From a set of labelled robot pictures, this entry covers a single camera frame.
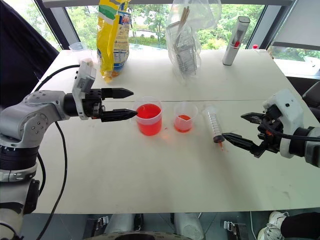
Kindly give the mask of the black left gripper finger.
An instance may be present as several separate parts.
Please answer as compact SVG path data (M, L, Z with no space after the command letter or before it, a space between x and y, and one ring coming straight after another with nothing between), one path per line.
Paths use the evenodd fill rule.
M100 114L100 120L101 122L118 122L131 119L137 114L137 111L131 109L113 109L112 111L103 111Z
M102 98L112 98L112 99L124 99L129 96L134 95L134 93L125 88L102 88L101 96Z

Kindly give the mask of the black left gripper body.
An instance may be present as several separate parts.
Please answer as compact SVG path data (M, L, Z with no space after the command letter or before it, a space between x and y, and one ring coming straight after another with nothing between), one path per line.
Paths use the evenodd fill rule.
M91 89L83 99L84 114L92 119L100 119L101 113L105 111L105 107L102 104L104 99L101 89Z

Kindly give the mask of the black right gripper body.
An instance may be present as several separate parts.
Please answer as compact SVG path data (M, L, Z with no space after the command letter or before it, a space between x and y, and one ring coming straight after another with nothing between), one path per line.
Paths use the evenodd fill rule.
M278 120L282 113L280 109L275 105L271 105L264 110L263 113L257 114L258 119L258 138L262 140L259 147L262 151L269 151L272 153L278 153L280 151L280 143L283 133L283 124Z

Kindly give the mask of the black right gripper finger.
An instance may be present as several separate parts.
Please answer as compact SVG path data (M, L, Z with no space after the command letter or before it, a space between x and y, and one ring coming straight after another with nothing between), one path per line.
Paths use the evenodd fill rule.
M249 121L250 123L261 125L263 123L265 114L257 113L257 112L249 112L249 113L242 114L240 117L246 121Z
M222 136L232 145L250 152L256 158L259 158L266 150L263 142L260 145L256 145L252 140L243 138L235 133L227 132L223 133Z

